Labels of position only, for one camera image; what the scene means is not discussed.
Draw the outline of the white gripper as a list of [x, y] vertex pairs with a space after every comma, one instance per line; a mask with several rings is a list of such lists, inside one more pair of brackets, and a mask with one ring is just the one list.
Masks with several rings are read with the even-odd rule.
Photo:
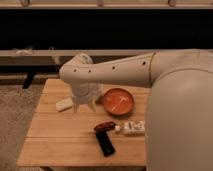
[[98, 83], [71, 84], [73, 111], [77, 113], [79, 104], [88, 103], [88, 107], [96, 112], [96, 103], [101, 96], [101, 85]]

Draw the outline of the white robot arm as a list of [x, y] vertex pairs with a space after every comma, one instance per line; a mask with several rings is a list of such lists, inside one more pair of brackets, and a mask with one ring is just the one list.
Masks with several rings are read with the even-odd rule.
[[213, 171], [213, 53], [155, 51], [95, 64], [80, 53], [59, 70], [73, 101], [85, 104], [97, 84], [145, 87], [147, 171]]

